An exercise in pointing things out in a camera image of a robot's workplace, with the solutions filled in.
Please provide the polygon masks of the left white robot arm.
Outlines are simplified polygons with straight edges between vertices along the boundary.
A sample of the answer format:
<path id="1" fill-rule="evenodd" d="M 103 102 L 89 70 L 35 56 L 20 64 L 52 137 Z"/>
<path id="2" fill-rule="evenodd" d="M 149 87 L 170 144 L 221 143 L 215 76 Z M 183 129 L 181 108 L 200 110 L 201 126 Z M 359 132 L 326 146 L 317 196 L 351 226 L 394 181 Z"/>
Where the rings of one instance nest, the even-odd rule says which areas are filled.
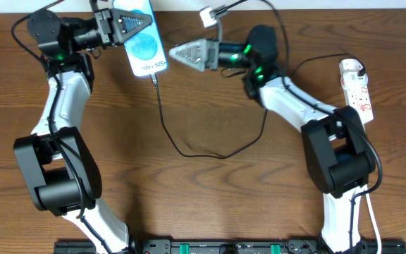
<path id="1" fill-rule="evenodd" d="M 62 253 L 141 253 L 128 226 L 102 198 L 102 177 L 81 134 L 93 90 L 94 51 L 116 47 L 152 23 L 147 14 L 94 9 L 90 19 L 59 17 L 44 7 L 23 18 L 39 47 L 49 94 L 31 134 L 13 145 L 34 206 L 74 223 L 89 239 Z"/>

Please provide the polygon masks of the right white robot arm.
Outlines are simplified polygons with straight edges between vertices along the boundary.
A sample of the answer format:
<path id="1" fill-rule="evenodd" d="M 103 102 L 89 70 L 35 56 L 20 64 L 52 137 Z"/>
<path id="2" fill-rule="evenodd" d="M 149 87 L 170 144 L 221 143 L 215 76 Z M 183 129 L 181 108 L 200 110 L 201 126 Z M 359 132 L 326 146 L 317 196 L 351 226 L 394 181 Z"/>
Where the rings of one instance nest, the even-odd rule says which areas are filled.
<path id="1" fill-rule="evenodd" d="M 371 173 L 383 168 L 358 112 L 350 105 L 324 104 L 299 89 L 278 64 L 276 31 L 271 26 L 253 27 L 244 43 L 201 38 L 178 44 L 168 54 L 201 72 L 246 70 L 242 82 L 247 96 L 302 136 L 308 174 L 323 194 L 322 251 L 359 253 L 357 203 L 380 186 L 381 178 L 373 187 L 368 182 Z"/>

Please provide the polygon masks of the blue Galaxy smartphone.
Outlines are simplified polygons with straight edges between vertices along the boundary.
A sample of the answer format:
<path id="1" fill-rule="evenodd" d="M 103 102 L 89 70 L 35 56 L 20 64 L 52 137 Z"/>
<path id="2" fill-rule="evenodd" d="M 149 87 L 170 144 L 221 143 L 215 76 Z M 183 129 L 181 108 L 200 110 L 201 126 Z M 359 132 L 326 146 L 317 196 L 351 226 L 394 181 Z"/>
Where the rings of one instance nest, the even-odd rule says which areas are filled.
<path id="1" fill-rule="evenodd" d="M 130 38 L 124 45 L 133 74 L 137 77 L 165 71 L 168 62 L 150 0 L 114 0 L 113 7 L 143 13 L 152 17 L 152 24 Z"/>

